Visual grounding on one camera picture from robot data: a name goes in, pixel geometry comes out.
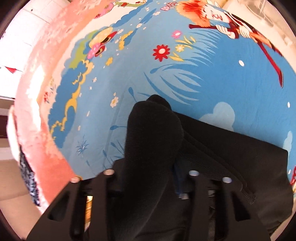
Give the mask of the blue cartoon print blanket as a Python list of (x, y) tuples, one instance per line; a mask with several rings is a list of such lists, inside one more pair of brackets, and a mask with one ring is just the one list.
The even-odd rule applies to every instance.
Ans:
[(111, 1), (71, 41), (41, 113), (73, 172), (91, 178), (123, 156), (135, 103), (172, 109), (279, 146), (295, 183), (295, 47), (217, 1)]

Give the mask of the white bedside table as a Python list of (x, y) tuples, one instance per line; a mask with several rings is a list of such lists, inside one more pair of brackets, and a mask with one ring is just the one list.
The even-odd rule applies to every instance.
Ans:
[(295, 47), (295, 34), (291, 27), (268, 1), (227, 1), (223, 9), (255, 27), (277, 47)]

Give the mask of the black pants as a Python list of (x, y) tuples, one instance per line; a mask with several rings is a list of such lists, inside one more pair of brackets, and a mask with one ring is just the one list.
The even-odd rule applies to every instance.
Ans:
[(128, 117), (113, 240), (269, 240), (290, 217), (287, 151), (172, 111), (158, 95)]

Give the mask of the pink floral bed sheet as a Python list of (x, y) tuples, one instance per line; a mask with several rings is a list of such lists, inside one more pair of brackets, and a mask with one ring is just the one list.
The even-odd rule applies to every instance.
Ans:
[(7, 126), (11, 152), (25, 154), (35, 173), (44, 212), (75, 175), (55, 145), (41, 114), (44, 92), (74, 37), (103, 10), (107, 1), (73, 1), (43, 30), (20, 79)]

